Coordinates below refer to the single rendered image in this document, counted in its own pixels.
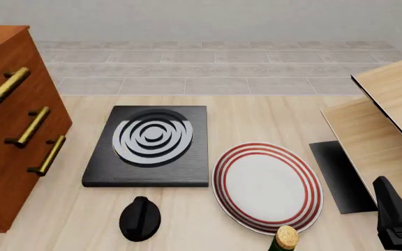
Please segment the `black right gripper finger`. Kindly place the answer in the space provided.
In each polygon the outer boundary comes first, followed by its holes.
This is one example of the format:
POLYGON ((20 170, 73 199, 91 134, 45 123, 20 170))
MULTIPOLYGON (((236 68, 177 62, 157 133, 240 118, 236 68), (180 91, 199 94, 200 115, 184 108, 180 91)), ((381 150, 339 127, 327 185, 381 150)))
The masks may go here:
POLYGON ((373 182, 378 205, 378 229, 402 227, 402 198, 384 176, 373 182))

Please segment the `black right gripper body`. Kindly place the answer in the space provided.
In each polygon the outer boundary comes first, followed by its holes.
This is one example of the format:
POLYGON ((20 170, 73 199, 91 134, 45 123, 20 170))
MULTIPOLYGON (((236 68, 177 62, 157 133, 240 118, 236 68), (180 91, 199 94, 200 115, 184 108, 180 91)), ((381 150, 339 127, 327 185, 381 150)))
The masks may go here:
POLYGON ((377 227, 378 238, 385 250, 402 251, 402 227, 377 227))

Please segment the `wooden cabinet with drawers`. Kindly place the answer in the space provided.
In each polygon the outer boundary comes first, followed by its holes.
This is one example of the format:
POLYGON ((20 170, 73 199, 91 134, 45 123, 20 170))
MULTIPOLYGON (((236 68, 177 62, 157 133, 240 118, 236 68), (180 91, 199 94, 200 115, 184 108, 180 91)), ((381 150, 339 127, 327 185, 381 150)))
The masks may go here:
POLYGON ((29 33, 28 26, 0 26, 0 85, 11 73, 26 67, 30 76, 0 104, 0 233, 8 231, 40 178, 28 173, 39 167, 52 148, 45 142, 65 135, 71 118, 45 63, 29 33), (17 138, 33 120, 28 111, 47 106, 50 114, 27 146, 19 149, 4 144, 17 138))

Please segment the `pale wooden rack, black base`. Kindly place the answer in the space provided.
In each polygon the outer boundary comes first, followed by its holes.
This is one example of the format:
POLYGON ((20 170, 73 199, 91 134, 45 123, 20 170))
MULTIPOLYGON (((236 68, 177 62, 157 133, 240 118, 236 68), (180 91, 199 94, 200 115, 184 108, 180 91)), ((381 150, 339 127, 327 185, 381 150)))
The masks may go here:
POLYGON ((402 60, 351 79, 364 98, 324 108, 322 115, 371 199, 380 176, 402 198, 402 60))

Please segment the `green bottle with cork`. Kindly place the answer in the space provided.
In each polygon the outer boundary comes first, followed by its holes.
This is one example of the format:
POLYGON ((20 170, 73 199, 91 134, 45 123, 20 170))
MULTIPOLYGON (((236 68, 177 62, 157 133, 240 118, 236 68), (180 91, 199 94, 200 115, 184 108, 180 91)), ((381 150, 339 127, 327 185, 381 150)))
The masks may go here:
POLYGON ((289 225, 278 228, 268 251, 294 251, 299 242, 299 234, 289 225))

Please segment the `white plate with red rings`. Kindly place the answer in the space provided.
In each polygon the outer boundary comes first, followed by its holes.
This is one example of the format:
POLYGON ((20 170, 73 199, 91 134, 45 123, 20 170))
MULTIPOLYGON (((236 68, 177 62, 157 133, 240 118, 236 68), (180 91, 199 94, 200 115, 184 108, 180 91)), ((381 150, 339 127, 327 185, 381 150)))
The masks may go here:
POLYGON ((305 231, 324 204, 320 180, 308 163, 266 142, 228 149, 214 165, 211 179, 221 208, 243 227, 268 236, 283 225, 305 231))

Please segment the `round black stove knob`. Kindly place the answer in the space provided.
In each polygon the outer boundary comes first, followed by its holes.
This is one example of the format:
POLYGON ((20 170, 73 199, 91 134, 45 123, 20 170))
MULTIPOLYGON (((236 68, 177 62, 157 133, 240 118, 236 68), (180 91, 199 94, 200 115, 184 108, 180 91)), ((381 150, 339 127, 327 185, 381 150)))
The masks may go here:
POLYGON ((151 238, 161 225, 161 213, 155 203, 137 196, 119 217, 122 235, 132 242, 143 242, 151 238))

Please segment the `flat black stove plate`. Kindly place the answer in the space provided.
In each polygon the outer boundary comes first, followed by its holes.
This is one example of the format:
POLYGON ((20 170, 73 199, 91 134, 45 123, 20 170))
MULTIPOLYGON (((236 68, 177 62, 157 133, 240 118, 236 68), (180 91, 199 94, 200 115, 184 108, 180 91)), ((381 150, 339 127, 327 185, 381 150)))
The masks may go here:
POLYGON ((114 106, 82 185, 208 187, 206 106, 114 106))

